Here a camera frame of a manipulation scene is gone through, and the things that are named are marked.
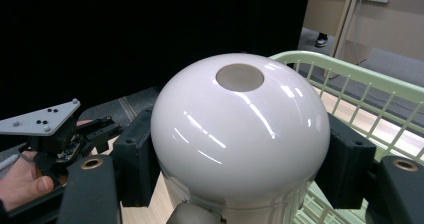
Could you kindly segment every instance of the black curtain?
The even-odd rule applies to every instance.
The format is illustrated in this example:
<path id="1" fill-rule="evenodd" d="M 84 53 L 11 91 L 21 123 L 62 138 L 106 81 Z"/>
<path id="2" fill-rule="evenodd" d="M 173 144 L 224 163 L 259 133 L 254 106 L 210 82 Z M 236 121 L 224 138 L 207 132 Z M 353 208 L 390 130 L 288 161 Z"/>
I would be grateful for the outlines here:
<path id="1" fill-rule="evenodd" d="M 78 115 L 216 54 L 295 50 L 307 1 L 0 0 L 0 119 L 73 98 Z"/>

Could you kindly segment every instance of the white robot head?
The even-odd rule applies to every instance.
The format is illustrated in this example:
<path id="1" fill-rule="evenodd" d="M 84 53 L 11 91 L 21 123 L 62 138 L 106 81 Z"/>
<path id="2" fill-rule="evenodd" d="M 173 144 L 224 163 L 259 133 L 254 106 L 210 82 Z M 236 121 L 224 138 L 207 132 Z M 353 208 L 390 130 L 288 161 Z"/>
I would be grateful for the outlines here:
<path id="1" fill-rule="evenodd" d="M 312 86 L 281 63 L 243 53 L 177 73 L 151 128 L 174 206 L 199 205 L 227 224 L 291 221 L 330 140 Z"/>

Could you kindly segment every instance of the black shoe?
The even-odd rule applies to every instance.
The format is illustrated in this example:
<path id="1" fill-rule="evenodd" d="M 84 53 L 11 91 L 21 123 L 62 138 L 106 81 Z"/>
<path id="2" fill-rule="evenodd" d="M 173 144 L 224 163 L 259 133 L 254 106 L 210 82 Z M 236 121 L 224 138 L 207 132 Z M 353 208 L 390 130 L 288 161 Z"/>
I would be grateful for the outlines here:
<path id="1" fill-rule="evenodd" d="M 327 45 L 327 41 L 328 41 L 328 36 L 320 33 L 318 35 L 317 40 L 315 41 L 315 46 L 316 47 L 325 47 L 325 45 Z"/>

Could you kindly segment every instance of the gray metal bracket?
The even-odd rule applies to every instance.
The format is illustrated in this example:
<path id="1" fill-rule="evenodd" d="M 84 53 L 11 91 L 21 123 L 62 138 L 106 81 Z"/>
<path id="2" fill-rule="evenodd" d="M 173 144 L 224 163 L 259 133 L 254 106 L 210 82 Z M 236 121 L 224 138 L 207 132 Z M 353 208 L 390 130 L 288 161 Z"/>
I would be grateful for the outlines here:
<path id="1" fill-rule="evenodd" d="M 77 99 L 0 121 L 0 134 L 50 136 L 81 105 Z"/>

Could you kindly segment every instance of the plastic crate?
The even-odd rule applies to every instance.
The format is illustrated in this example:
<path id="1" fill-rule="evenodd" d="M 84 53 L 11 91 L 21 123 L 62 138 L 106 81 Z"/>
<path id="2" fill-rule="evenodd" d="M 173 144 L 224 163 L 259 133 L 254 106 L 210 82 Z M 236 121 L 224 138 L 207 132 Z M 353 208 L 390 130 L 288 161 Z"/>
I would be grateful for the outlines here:
<path id="1" fill-rule="evenodd" d="M 316 88 L 329 113 L 377 146 L 377 161 L 398 155 L 424 165 L 424 88 L 310 51 L 270 58 L 292 64 Z M 364 200 L 359 210 L 334 210 L 313 183 L 293 223 L 365 223 L 366 207 Z"/>

